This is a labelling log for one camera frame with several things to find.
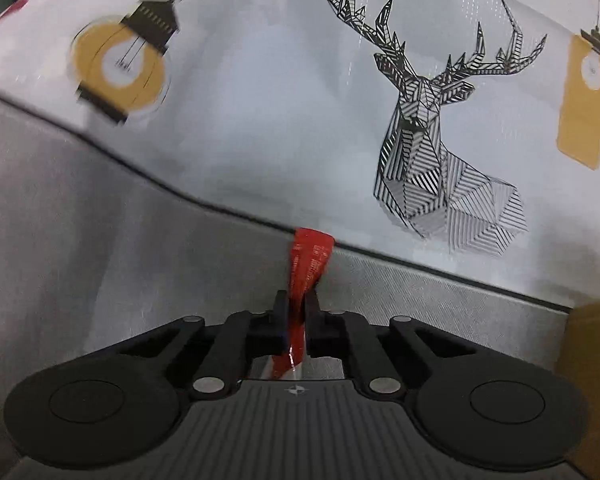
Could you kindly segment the red snack stick packet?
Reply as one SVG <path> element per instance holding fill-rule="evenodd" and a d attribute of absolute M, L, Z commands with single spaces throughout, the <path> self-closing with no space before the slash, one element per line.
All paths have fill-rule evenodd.
<path fill-rule="evenodd" d="M 282 356 L 272 356 L 266 377 L 273 380 L 299 380 L 306 355 L 306 315 L 303 301 L 315 288 L 329 262 L 335 239 L 324 232 L 301 228 L 294 232 L 290 250 L 288 284 L 289 348 Z"/>

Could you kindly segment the grey deer print sofa cover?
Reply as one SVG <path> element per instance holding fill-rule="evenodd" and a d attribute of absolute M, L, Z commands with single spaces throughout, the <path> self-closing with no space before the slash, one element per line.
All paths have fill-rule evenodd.
<path fill-rule="evenodd" d="M 294 232 L 322 355 L 266 375 Z M 591 479 L 600 0 L 18 0 L 9 479 Z"/>

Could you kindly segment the brown cardboard box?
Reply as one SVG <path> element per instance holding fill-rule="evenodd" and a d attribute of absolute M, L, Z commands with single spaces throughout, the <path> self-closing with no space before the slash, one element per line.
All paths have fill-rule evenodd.
<path fill-rule="evenodd" d="M 600 302 L 570 312 L 556 370 L 588 402 L 588 429 L 573 463 L 588 478 L 600 479 Z"/>

